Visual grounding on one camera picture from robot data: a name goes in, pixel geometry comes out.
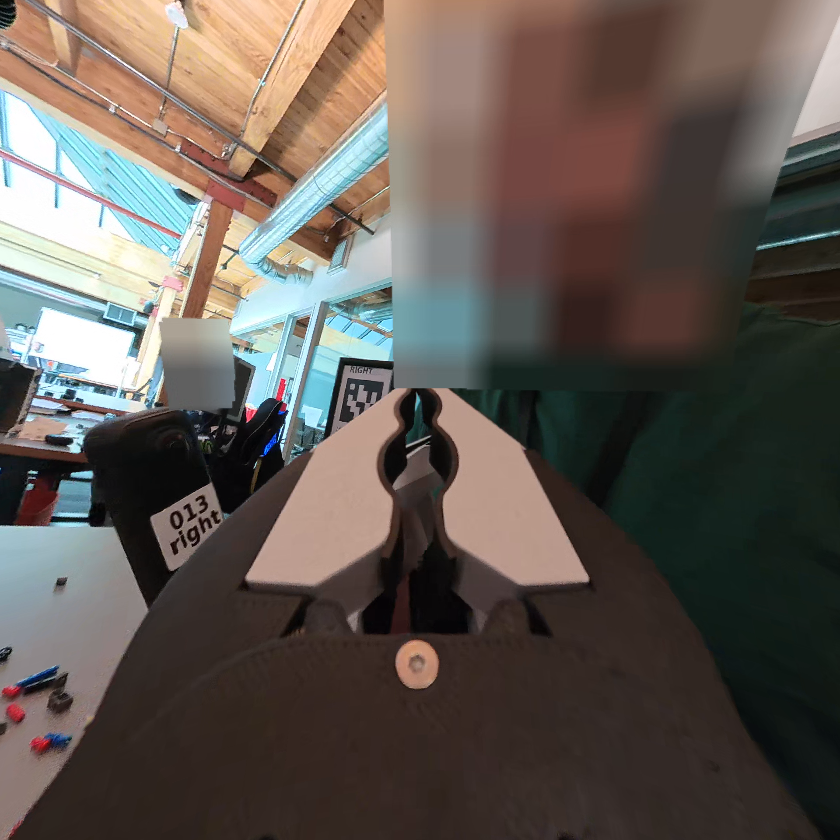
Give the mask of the wooden workbench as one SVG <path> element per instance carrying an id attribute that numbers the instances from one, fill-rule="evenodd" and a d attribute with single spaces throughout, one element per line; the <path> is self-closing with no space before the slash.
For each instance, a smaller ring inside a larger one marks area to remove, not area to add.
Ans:
<path id="1" fill-rule="evenodd" d="M 18 458 L 85 465 L 88 461 L 81 448 L 84 437 L 104 421 L 125 415 L 116 409 L 101 412 L 96 406 L 52 414 L 30 413 L 23 423 L 1 434 L 1 452 Z"/>

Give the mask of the silver air duct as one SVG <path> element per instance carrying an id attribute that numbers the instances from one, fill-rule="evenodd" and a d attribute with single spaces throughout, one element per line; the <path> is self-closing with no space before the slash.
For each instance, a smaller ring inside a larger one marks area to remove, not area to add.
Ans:
<path id="1" fill-rule="evenodd" d="M 345 212 L 335 200 L 357 184 L 389 154 L 387 92 L 383 91 L 336 144 L 290 189 L 238 246 L 238 257 L 257 275 L 298 285 L 312 283 L 313 274 L 299 266 L 270 258 L 291 235 L 327 207 L 368 234 L 372 231 Z"/>

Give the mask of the group of small lego pins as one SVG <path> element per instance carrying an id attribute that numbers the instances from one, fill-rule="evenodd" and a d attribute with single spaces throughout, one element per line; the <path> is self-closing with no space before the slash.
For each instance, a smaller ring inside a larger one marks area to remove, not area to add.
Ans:
<path id="1" fill-rule="evenodd" d="M 54 716 L 68 712 L 75 701 L 74 696 L 67 690 L 68 678 L 67 671 L 59 665 L 51 665 L 3 686 L 1 735 L 4 736 L 10 726 L 17 726 L 25 721 L 27 711 L 22 703 L 27 697 L 45 696 L 46 709 Z M 48 731 L 33 737 L 29 748 L 31 752 L 43 755 L 66 749 L 71 740 L 72 737 L 63 732 Z"/>

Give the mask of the person's green shirt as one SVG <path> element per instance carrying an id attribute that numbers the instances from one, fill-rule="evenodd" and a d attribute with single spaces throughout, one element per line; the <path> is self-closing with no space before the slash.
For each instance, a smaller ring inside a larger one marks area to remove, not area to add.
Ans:
<path id="1" fill-rule="evenodd" d="M 489 623 L 397 836 L 838 838 L 838 324 L 747 304 L 698 391 L 455 393 L 564 475 L 593 583 Z"/>

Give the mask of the glass partition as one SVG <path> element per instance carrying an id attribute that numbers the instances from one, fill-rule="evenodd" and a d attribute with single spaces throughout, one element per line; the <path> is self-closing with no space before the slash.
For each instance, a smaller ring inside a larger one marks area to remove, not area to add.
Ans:
<path id="1" fill-rule="evenodd" d="M 380 284 L 355 297 L 314 304 L 294 373 L 284 393 L 288 417 L 282 439 L 286 457 L 318 443 L 327 426 L 340 361 L 370 365 L 393 358 L 392 287 Z"/>

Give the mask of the white board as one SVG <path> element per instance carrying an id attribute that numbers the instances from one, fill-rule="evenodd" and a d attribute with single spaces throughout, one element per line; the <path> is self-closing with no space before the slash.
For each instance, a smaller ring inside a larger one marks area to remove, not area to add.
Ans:
<path id="1" fill-rule="evenodd" d="M 42 308 L 26 360 L 46 371 L 117 387 L 131 366 L 134 338 L 126 329 Z"/>

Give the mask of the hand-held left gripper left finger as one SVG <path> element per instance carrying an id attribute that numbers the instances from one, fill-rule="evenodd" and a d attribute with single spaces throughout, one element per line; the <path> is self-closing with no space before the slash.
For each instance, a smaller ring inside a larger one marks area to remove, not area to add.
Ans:
<path id="1" fill-rule="evenodd" d="M 383 591 L 415 403 L 413 389 L 397 388 L 312 451 L 247 572 L 248 588 L 336 602 L 348 616 Z"/>

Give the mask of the red ceiling pipe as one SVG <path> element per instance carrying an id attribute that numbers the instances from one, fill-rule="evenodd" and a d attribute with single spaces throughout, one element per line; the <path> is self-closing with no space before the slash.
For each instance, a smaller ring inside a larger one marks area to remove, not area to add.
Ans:
<path id="1" fill-rule="evenodd" d="M 46 168 L 38 166 L 31 161 L 27 161 L 25 158 L 15 154 L 14 152 L 1 147 L 1 159 L 3 162 L 7 162 L 12 165 L 16 165 L 22 169 L 27 170 L 28 172 L 32 172 L 42 178 L 45 178 L 47 181 L 52 182 L 53 184 L 66 188 L 67 190 L 74 192 L 78 195 L 84 196 L 87 199 L 100 204 L 102 207 L 106 207 L 110 211 L 125 216 L 133 220 L 134 222 L 151 228 L 163 235 L 172 237 L 172 238 L 180 238 L 181 234 L 178 232 L 164 226 L 161 224 L 156 223 L 155 221 L 141 216 L 130 209 L 121 206 L 108 198 L 101 196 L 84 186 L 76 184 L 72 181 L 67 180 L 62 175 L 57 174 L 55 172 L 49 171 Z"/>

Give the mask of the dark computer monitor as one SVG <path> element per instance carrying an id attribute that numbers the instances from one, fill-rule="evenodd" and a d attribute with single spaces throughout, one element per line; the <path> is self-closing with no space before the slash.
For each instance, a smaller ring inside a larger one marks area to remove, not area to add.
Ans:
<path id="1" fill-rule="evenodd" d="M 234 356 L 234 400 L 227 410 L 227 420 L 238 423 L 245 411 L 250 386 L 254 379 L 256 368 L 246 360 Z"/>

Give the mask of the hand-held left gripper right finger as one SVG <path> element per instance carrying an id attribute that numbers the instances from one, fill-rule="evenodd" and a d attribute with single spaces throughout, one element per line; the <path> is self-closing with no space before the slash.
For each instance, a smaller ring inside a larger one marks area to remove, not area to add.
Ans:
<path id="1" fill-rule="evenodd" d="M 586 587 L 591 578 L 525 448 L 448 389 L 431 389 L 451 466 L 438 498 L 456 592 L 488 617 L 500 603 Z"/>

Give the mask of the black bag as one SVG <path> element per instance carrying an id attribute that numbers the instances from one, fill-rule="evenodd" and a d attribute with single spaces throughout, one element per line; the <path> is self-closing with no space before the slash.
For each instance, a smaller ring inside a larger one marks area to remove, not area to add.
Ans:
<path id="1" fill-rule="evenodd" d="M 205 442 L 205 460 L 223 514 L 232 514 L 274 475 L 285 460 L 280 444 L 285 403 L 266 399 L 225 444 Z"/>

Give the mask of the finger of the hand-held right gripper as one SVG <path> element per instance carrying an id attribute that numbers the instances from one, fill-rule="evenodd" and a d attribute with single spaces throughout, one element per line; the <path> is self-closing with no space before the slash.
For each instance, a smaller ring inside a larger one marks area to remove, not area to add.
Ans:
<path id="1" fill-rule="evenodd" d="M 396 478 L 393 489 L 400 520 L 417 515 L 422 525 L 434 525 L 438 472 L 431 464 L 429 453 L 409 453 L 406 467 Z"/>

